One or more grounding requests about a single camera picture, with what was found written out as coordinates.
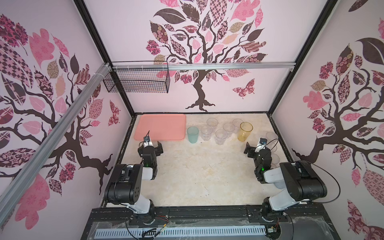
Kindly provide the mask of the yellow plastic cup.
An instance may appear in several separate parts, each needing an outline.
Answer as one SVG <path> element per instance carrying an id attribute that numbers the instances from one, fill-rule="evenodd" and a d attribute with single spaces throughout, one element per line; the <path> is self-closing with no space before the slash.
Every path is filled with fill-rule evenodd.
<path id="1" fill-rule="evenodd" d="M 238 140 L 240 142 L 245 142 L 247 140 L 247 138 L 250 136 L 253 129 L 254 129 L 254 127 L 251 123 L 242 122 L 240 124 L 240 129 L 238 131 Z"/>

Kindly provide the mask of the pink plastic tray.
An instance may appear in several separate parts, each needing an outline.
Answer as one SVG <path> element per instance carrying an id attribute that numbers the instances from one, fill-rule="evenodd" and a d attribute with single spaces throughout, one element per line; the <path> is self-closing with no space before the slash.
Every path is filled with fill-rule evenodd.
<path id="1" fill-rule="evenodd" d="M 135 130 L 134 139 L 141 141 L 150 132 L 153 141 L 182 141 L 186 136 L 187 116 L 184 114 L 142 115 Z"/>

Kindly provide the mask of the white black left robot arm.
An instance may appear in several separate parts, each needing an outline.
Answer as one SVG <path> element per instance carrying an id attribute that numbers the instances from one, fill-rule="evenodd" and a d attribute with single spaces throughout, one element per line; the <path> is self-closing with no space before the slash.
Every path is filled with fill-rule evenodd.
<path id="1" fill-rule="evenodd" d="M 142 181 L 152 181 L 157 176 L 157 157 L 164 152 L 162 144 L 157 144 L 154 147 L 145 142 L 138 148 L 140 164 L 115 166 L 104 192 L 105 203 L 125 206 L 137 215 L 155 216 L 154 203 L 141 194 L 141 186 Z"/>

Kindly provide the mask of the green textured plastic cup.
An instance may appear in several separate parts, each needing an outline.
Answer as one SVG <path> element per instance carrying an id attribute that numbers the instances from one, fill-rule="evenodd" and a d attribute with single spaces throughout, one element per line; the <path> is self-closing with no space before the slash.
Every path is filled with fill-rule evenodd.
<path id="1" fill-rule="evenodd" d="M 199 128 L 191 126 L 187 129 L 188 140 L 191 144 L 195 144 L 199 137 Z"/>

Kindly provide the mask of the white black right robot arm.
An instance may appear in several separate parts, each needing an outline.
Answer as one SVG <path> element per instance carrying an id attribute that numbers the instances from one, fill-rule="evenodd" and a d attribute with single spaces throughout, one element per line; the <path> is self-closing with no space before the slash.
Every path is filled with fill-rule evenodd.
<path id="1" fill-rule="evenodd" d="M 254 174 L 261 184 L 284 183 L 285 188 L 278 194 L 264 199 L 261 214 L 267 219 L 280 214 L 301 202 L 324 198 L 328 190 L 325 183 L 306 161 L 280 163 L 272 168 L 272 152 L 260 145 L 246 144 L 244 154 L 255 164 Z"/>

